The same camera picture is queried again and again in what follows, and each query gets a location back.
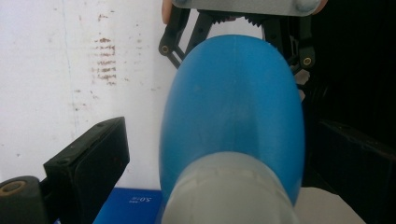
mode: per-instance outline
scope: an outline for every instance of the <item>white surface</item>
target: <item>white surface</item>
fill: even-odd
[[[322,189],[302,188],[295,204],[302,224],[364,224],[338,196]]]
[[[162,224],[297,224],[274,172],[238,152],[218,152],[187,166],[163,213]]]
[[[159,188],[159,130],[176,72],[157,50],[161,3],[0,0],[0,182],[43,179],[44,162],[95,123],[124,116],[131,162],[118,186]],[[261,30],[237,20],[215,25],[211,35],[221,34]]]

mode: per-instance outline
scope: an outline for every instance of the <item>blue bottle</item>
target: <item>blue bottle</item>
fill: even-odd
[[[296,202],[304,169],[300,97],[284,58],[258,38],[210,38],[179,67],[163,116],[164,202],[189,165],[223,152],[262,162]]]

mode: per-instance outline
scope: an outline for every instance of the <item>screw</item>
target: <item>screw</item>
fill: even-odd
[[[311,59],[311,58],[305,58],[305,59],[303,60],[303,64],[306,65],[306,66],[308,66],[308,65],[311,64],[311,63],[312,63],[312,59]]]
[[[19,192],[26,185],[25,181],[16,180],[0,188],[0,196],[8,196]]]
[[[161,48],[161,50],[163,51],[163,53],[168,53],[169,52],[169,48],[168,48],[168,46],[166,46],[166,45],[164,45],[162,48]]]

